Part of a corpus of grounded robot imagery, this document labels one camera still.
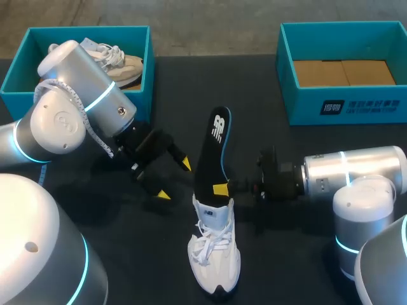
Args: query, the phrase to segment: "white shoelace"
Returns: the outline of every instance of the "white shoelace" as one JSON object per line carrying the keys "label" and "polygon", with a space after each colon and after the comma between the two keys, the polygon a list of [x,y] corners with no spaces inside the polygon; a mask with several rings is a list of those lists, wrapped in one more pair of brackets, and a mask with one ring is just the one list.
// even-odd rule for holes
{"label": "white shoelace", "polygon": [[200,220],[196,226],[202,234],[202,237],[196,240],[196,244],[203,243],[203,246],[195,248],[192,251],[192,257],[200,264],[206,265],[213,250],[226,250],[228,248],[231,242],[231,232],[229,231],[231,221],[229,221],[222,231],[215,231],[205,226]]}
{"label": "white shoelace", "polygon": [[99,44],[105,46],[106,49],[101,52],[101,56],[95,58],[96,62],[103,62],[102,69],[107,69],[109,65],[120,65],[124,62],[125,52],[121,51],[118,46],[109,46],[106,43]]}

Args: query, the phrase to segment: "black insole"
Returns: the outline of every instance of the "black insole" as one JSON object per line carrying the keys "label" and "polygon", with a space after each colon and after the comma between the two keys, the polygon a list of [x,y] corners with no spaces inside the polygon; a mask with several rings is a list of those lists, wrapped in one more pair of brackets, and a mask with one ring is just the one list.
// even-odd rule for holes
{"label": "black insole", "polygon": [[229,202],[228,196],[215,195],[213,185],[226,184],[223,156],[231,125],[227,107],[217,107],[210,114],[197,169],[195,170],[195,198],[204,205],[221,207]]}

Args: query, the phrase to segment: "gray floor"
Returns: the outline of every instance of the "gray floor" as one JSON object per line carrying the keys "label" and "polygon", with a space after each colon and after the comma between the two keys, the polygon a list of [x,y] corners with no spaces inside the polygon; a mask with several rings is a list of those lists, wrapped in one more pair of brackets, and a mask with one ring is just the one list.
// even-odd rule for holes
{"label": "gray floor", "polygon": [[150,25],[157,55],[275,53],[281,22],[400,20],[406,0],[0,0],[0,58],[28,27]]}

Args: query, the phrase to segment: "blue cardboard box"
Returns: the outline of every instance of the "blue cardboard box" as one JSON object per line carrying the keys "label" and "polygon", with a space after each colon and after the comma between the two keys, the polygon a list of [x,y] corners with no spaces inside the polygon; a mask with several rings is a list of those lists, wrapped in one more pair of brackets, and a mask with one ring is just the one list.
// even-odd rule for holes
{"label": "blue cardboard box", "polygon": [[[382,60],[395,85],[301,87],[299,60]],[[407,33],[400,22],[281,24],[276,68],[290,125],[407,122]]]}
{"label": "blue cardboard box", "polygon": [[8,70],[0,95],[13,119],[24,116],[32,106],[34,89],[39,83],[37,67],[52,43],[61,44],[85,37],[98,43],[119,46],[125,54],[144,59],[140,90],[124,90],[137,107],[136,119],[149,121],[154,83],[154,51],[150,28],[145,27],[32,27],[27,30]]}

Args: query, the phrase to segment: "black tabletop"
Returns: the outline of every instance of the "black tabletop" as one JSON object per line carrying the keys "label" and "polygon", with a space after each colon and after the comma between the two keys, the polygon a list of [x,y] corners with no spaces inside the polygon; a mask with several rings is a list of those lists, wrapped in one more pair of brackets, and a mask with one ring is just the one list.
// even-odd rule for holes
{"label": "black tabletop", "polygon": [[[289,126],[275,56],[158,57],[152,120],[170,132],[196,166],[210,111],[228,106],[231,135],[226,171],[252,177],[259,150],[276,145],[282,161],[312,154],[396,145],[407,151],[407,125]],[[2,78],[9,60],[0,60]],[[0,103],[0,123],[11,121]],[[109,278],[108,304],[212,304],[188,262],[197,217],[192,178],[160,158],[153,168],[169,183],[171,203],[151,201],[89,137],[48,166],[47,189],[99,254]],[[39,168],[18,172],[36,180]],[[341,275],[330,204],[306,200],[270,204],[266,229],[255,234],[252,199],[235,198],[236,241],[242,256],[238,289],[229,304],[359,304]],[[406,196],[396,217],[407,213]]]}

